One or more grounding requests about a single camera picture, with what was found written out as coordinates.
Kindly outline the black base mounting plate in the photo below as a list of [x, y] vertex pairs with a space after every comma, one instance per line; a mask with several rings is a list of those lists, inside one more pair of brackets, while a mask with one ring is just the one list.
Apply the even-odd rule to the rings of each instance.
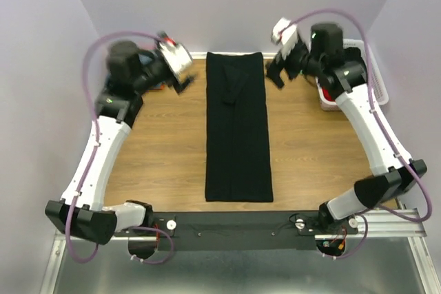
[[145, 262], [178, 251], [324, 249], [342, 255], [342, 243], [358, 233], [354, 218], [323, 227], [317, 211], [156, 212], [159, 232], [130, 229], [130, 255]]

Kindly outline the aluminium frame rail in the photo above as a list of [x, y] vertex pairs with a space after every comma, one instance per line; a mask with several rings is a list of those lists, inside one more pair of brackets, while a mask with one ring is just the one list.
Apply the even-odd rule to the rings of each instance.
[[353, 217], [342, 255], [324, 249], [178, 251], [145, 262], [130, 255], [129, 230], [87, 264], [56, 235], [42, 293], [439, 293], [422, 224], [413, 210]]

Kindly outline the red t-shirt in basket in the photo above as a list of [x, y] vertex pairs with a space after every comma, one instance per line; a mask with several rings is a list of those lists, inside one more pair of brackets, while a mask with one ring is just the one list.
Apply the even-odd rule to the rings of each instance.
[[323, 98], [330, 103], [334, 103], [335, 100], [332, 98], [331, 94], [325, 89], [325, 88], [321, 88], [322, 94], [323, 94]]

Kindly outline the folded blue t-shirt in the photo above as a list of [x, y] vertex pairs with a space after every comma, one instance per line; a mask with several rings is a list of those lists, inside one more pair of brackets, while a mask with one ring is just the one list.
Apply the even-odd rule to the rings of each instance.
[[105, 80], [104, 88], [106, 90], [115, 90], [117, 87], [118, 83], [111, 76], [108, 76]]

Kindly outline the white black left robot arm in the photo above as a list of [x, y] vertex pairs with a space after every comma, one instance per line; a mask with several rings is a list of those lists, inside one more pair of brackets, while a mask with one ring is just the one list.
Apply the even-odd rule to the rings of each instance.
[[170, 38], [156, 42], [152, 50], [144, 50], [133, 41], [111, 44], [106, 57], [107, 81], [94, 105], [79, 166], [60, 199], [48, 201], [45, 207], [45, 215], [57, 230], [104, 245], [122, 229], [150, 225], [149, 204], [129, 200], [105, 207], [105, 189], [143, 106], [143, 95], [161, 83], [183, 92], [195, 79], [193, 75], [181, 76], [192, 62], [187, 48]]

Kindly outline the white plastic laundry basket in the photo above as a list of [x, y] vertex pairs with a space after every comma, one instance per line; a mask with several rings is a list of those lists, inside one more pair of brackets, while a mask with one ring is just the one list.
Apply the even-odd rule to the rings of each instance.
[[[344, 48], [358, 48], [361, 52], [361, 57], [362, 57], [363, 61], [366, 61], [365, 46], [364, 46], [364, 43], [362, 40], [344, 38], [343, 39], [343, 47]], [[373, 78], [372, 78], [373, 93], [376, 97], [378, 104], [380, 106], [383, 106], [389, 102], [389, 95], [388, 95], [387, 89], [385, 87], [384, 81], [382, 79], [382, 75], [380, 73], [375, 56], [373, 55], [370, 46], [368, 46], [368, 49], [369, 49], [369, 57], [370, 57], [370, 61], [371, 61], [371, 69], [373, 70]], [[330, 102], [327, 102], [323, 98], [321, 86], [318, 83], [318, 79], [315, 78], [315, 80], [316, 80], [316, 85], [317, 85], [317, 89], [318, 89], [318, 95], [319, 95], [321, 109], [326, 112], [332, 112], [332, 111], [338, 112], [339, 108], [336, 105], [336, 102], [330, 103]]]

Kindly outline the black t-shirt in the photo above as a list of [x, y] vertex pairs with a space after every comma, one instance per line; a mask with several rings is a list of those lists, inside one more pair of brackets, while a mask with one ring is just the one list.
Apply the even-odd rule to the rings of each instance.
[[208, 202], [273, 202], [263, 56], [207, 53]]

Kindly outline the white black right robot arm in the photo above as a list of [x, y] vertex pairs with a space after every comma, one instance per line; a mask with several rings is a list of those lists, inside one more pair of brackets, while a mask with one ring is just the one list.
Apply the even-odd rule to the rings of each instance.
[[306, 44], [297, 26], [286, 18], [273, 27], [271, 41], [279, 51], [267, 65], [267, 78], [281, 89], [282, 71], [290, 80], [299, 74], [314, 77], [351, 123], [369, 161], [370, 176], [320, 205], [321, 228], [328, 229], [397, 198], [414, 186], [416, 178], [425, 175], [425, 162], [413, 158], [402, 146], [368, 86], [364, 43], [345, 43], [342, 28], [325, 22], [311, 27], [311, 41]]

